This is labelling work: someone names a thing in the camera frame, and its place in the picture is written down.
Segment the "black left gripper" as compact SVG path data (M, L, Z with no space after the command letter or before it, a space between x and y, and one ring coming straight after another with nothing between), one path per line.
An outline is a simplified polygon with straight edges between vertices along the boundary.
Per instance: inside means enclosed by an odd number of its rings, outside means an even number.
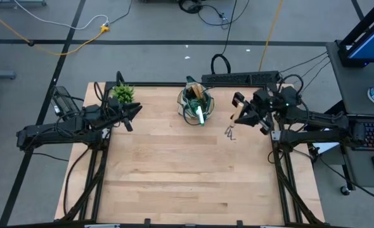
M123 123L128 132L132 132L131 120L141 111L141 103L121 104L115 98L108 98L108 108L112 112L115 123Z

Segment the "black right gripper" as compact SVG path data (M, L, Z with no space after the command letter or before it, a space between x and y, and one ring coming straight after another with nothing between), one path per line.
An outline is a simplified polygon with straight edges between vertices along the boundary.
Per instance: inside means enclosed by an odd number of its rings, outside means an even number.
M243 103L243 108L240 118L235 120L235 124L251 127L261 124L260 131L264 135L268 135L272 131L273 124L268 120L268 115L273 111L273 102L271 96L265 90L255 91L250 101L246 101L242 93L235 92L232 105L236 107L238 103Z

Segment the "wooden-handled hand rake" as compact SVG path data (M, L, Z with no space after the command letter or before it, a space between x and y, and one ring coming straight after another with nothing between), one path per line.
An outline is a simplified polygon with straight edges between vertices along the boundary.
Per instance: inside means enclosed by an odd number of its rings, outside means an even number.
M224 135L229 138L231 141L234 141L235 138L233 137L233 128L235 127L235 120L237 120L240 116L240 113L242 112L243 110L243 107L244 107L244 104L243 103L238 103L237 106L236 106L236 110L234 112L234 114L232 115L231 117L231 121L227 127L227 129L225 130L224 132Z

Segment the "green spray bottle white head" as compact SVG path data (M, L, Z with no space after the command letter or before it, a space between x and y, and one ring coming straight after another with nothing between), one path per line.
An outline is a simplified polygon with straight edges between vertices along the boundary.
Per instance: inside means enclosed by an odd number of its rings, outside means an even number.
M190 105L192 107L192 110L193 110L194 114L196 114L198 116L198 120L199 120L200 125L204 126L205 120L204 120L204 117L203 117L203 112L202 112L200 101L198 99L193 99L191 101Z

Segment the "beige green gardening bag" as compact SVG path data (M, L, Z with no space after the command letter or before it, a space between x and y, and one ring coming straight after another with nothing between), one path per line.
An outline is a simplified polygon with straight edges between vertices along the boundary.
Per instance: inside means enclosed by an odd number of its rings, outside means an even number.
M197 82L192 76L187 76L186 85L177 96L177 104L178 104L177 111L183 117L184 121L187 124L192 125L192 126L200 125L198 116L194 114L192 107L190 105L191 101L193 100L190 98L190 88L191 86L195 86L197 89L197 84L200 84L200 83ZM200 98L198 89L196 90L196 93L197 93L196 99L200 101L202 112L203 112L203 117L206 122L210 118L214 110L215 100L209 92L210 88L206 87L205 85L202 85L202 87L203 87L203 95L205 96L205 99Z

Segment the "green plant in white pot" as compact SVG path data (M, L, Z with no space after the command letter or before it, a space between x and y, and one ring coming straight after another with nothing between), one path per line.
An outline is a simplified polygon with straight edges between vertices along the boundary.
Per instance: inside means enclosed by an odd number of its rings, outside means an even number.
M120 103L132 103L134 101L134 88L127 84L113 86L112 96Z

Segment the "grey computer cart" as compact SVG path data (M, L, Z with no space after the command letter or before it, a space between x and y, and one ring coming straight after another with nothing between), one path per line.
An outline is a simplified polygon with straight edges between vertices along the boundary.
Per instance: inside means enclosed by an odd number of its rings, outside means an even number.
M346 68L342 65L336 42L326 43L326 50L333 68L342 100L330 108L331 111L347 113L357 122L374 122L374 104L368 99L368 89L374 86L374 63L364 68ZM342 169L348 178L341 191L346 194L361 187L374 187L374 149L339 146L342 156Z

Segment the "black monitor with blue screen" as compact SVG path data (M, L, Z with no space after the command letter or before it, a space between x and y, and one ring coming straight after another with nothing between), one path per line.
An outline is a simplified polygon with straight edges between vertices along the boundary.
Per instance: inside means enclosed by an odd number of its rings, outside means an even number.
M374 7L339 43L338 55L344 67L374 63Z

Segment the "black aluminium table frame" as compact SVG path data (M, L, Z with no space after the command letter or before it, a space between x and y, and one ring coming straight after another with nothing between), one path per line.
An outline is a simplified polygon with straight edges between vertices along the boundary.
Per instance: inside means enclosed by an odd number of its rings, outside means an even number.
M88 227L243 228L309 226L322 222L313 167L306 146L281 156L259 127L236 126L234 141L224 135L235 92L253 87L211 85L215 110L203 127L178 113L182 82L137 82L143 108L133 131L112 130L108 148L87 151L74 144L55 217L68 212L91 187L76 222Z

